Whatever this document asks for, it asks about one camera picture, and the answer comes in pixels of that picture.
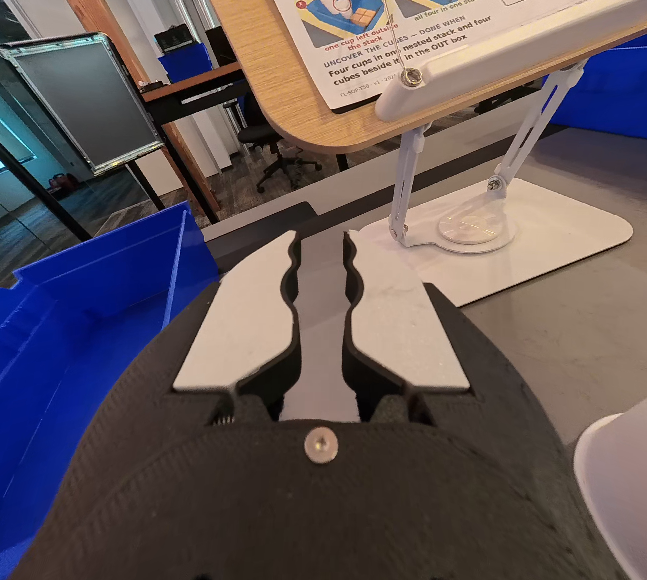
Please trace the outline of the grey desk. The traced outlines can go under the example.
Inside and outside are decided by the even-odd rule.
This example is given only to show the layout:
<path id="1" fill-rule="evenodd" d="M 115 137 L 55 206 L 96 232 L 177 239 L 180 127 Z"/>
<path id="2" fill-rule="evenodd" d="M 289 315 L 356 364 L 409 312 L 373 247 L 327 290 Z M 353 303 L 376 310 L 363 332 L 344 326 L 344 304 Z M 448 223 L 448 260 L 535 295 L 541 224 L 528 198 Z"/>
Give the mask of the grey desk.
<path id="1" fill-rule="evenodd" d="M 625 219 L 624 244 L 456 306 L 425 288 L 470 383 L 386 396 L 361 422 L 342 375 L 343 238 L 361 209 L 298 232 L 302 371 L 278 421 L 255 396 L 215 393 L 172 454 L 189 527 L 155 527 L 57 560 L 54 575 L 197 579 L 627 579 L 564 450 L 646 399 L 646 139 L 585 130 L 540 138 L 518 178 Z"/>

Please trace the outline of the black office chair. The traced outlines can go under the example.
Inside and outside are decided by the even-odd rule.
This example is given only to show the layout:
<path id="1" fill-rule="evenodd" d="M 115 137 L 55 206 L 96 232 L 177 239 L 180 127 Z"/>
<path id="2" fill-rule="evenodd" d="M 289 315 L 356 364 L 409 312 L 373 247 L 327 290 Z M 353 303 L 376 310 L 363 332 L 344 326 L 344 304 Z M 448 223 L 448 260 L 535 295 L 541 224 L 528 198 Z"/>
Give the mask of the black office chair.
<path id="1" fill-rule="evenodd" d="M 263 177 L 255 185 L 258 193 L 265 192 L 263 185 L 278 171 L 285 174 L 291 189 L 296 190 L 299 188 L 298 175 L 301 173 L 302 167 L 312 165 L 315 171 L 322 170 L 322 164 L 317 161 L 305 160 L 299 156 L 284 156 L 278 146 L 279 141 L 283 138 L 265 118 L 254 94 L 251 91 L 246 92 L 242 101 L 242 115 L 246 126 L 238 131 L 238 140 L 253 147 L 268 146 L 271 153 L 276 156 L 274 162 L 264 169 Z"/>

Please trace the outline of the wooden table black frame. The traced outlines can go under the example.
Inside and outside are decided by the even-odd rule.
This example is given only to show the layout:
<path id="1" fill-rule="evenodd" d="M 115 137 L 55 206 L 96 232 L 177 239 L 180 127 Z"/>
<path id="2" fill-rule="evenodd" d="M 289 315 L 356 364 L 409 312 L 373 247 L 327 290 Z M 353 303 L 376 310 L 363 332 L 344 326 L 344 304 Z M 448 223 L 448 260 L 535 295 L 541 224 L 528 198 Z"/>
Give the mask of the wooden table black frame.
<path id="1" fill-rule="evenodd" d="M 140 95 L 147 112 L 159 131 L 158 126 L 161 124 L 175 123 L 179 119 L 203 112 L 215 105 L 237 103 L 238 99 L 242 99 L 248 91 L 252 92 L 252 89 L 243 70 L 236 62 L 178 83 L 162 85 L 150 90 L 141 88 Z M 161 147 L 161 151 L 167 159 L 164 149 L 165 144 Z M 298 147 L 293 149 L 292 154 L 286 157 L 299 156 L 305 159 L 302 149 Z M 174 170 L 175 164 L 173 162 L 169 162 L 169 164 Z M 302 167 L 301 173 L 298 175 L 299 188 L 309 185 L 311 181 L 307 178 L 315 172 L 312 165 Z M 180 182 L 192 209 L 206 217 L 191 192 L 184 188 L 182 180 Z"/>

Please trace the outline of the printed instruction sheet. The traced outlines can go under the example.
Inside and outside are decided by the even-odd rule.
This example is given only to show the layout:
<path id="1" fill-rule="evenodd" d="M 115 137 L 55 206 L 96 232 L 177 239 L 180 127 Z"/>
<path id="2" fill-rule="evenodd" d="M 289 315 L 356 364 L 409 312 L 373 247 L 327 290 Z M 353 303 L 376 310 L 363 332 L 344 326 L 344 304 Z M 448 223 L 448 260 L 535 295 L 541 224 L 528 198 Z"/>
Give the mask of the printed instruction sheet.
<path id="1" fill-rule="evenodd" d="M 646 0 L 274 0 L 328 107 L 394 121 L 638 26 Z"/>

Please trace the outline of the blue plastic bin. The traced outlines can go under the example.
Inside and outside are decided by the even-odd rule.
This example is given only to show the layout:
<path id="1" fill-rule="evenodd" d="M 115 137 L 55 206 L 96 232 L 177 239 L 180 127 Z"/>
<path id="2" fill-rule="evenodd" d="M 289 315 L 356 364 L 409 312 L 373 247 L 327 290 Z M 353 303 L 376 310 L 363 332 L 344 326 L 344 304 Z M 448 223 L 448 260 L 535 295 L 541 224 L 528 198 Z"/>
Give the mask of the blue plastic bin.
<path id="1" fill-rule="evenodd" d="M 551 122 L 646 139 L 646 35 L 588 59 Z"/>
<path id="2" fill-rule="evenodd" d="M 193 43 L 170 51 L 158 58 L 170 83 L 178 83 L 213 69 L 211 58 L 203 43 Z"/>
<path id="3" fill-rule="evenodd" d="M 14 276 L 1 288 L 2 579 L 32 543 L 108 392 L 219 272 L 182 203 Z"/>

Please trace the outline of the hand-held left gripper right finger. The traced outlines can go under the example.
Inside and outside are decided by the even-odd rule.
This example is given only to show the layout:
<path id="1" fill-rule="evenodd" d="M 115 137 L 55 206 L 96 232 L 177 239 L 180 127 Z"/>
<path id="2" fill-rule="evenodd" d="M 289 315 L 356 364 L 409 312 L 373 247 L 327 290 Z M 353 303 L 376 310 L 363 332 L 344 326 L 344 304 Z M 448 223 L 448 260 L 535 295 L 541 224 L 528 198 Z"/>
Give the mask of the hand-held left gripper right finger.
<path id="1" fill-rule="evenodd" d="M 470 383 L 422 280 L 359 231 L 343 238 L 342 375 L 361 422 L 386 396 L 415 405 L 421 393 L 462 394 Z"/>

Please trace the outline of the silver framed sign board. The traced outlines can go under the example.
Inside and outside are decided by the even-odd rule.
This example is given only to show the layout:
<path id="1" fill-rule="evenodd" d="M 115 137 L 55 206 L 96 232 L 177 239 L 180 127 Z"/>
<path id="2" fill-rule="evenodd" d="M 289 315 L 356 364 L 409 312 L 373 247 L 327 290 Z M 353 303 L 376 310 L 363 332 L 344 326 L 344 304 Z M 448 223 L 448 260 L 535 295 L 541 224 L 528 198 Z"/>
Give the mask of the silver framed sign board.
<path id="1" fill-rule="evenodd" d="M 116 45 L 102 32 L 1 44 L 12 67 L 94 176 L 128 166 L 165 208 L 136 161 L 166 147 Z"/>

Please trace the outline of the black monitor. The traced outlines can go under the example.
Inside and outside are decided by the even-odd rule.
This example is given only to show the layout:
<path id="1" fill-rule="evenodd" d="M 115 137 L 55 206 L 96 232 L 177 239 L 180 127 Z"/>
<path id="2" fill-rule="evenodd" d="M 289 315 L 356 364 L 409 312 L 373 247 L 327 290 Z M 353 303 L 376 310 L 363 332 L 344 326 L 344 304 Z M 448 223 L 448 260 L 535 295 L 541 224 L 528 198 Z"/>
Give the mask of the black monitor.
<path id="1" fill-rule="evenodd" d="M 226 66 L 238 61 L 222 26 L 206 30 L 206 36 L 218 66 Z"/>

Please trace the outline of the white paper cup green band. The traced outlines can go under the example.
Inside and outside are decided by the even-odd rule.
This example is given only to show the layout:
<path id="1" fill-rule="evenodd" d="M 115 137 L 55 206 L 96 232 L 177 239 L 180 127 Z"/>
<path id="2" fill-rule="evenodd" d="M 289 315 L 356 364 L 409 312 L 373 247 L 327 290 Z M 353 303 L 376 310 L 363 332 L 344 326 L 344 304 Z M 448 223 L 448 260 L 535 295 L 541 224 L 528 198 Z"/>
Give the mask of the white paper cup green band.
<path id="1" fill-rule="evenodd" d="M 592 423 L 573 469 L 594 523 L 630 579 L 646 578 L 646 400 Z"/>

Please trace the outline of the wooden book stand white base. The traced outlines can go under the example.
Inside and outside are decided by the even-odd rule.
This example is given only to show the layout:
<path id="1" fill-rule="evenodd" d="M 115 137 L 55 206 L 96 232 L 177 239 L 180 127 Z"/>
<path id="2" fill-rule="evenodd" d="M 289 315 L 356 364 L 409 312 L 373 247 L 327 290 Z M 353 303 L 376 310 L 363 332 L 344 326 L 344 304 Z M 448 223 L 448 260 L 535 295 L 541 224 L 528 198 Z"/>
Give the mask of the wooden book stand white base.
<path id="1" fill-rule="evenodd" d="M 325 111 L 314 92 L 295 42 L 279 21 L 269 0 L 215 0 L 214 7 L 248 84 L 275 129 L 320 153 L 351 152 L 402 135 L 405 153 L 399 163 L 416 164 L 425 144 L 419 128 L 436 118 L 489 95 L 542 77 L 551 69 L 569 67 L 646 31 L 646 0 L 589 1 L 564 17 L 549 17 L 483 42 L 475 50 L 459 50 L 423 68 L 423 83 L 405 94 L 399 78 L 376 105 L 350 113 Z M 386 237 L 386 220 L 355 235 L 373 251 L 380 245 L 413 268 L 425 283 L 434 284 L 456 306 L 488 297 L 514 285 L 626 243 L 634 233 L 619 216 L 578 202 L 524 180 L 512 186 L 501 203 L 511 206 L 502 238 L 494 248 L 474 252 L 477 245 L 442 238 L 439 222 L 450 209 L 475 203 L 477 194 L 492 194 L 482 181 L 414 207 L 409 212 L 410 239 L 429 235 L 418 247 Z"/>

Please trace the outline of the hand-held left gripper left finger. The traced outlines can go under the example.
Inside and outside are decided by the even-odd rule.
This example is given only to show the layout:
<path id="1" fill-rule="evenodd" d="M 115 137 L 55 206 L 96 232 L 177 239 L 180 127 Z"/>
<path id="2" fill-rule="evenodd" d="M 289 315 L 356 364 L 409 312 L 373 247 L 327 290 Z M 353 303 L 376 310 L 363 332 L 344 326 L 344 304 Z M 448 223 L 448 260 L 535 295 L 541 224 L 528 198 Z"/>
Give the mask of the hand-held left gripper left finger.
<path id="1" fill-rule="evenodd" d="M 222 279 L 177 374 L 175 392 L 255 396 L 278 421 L 302 371 L 295 309 L 301 241 L 289 230 Z"/>

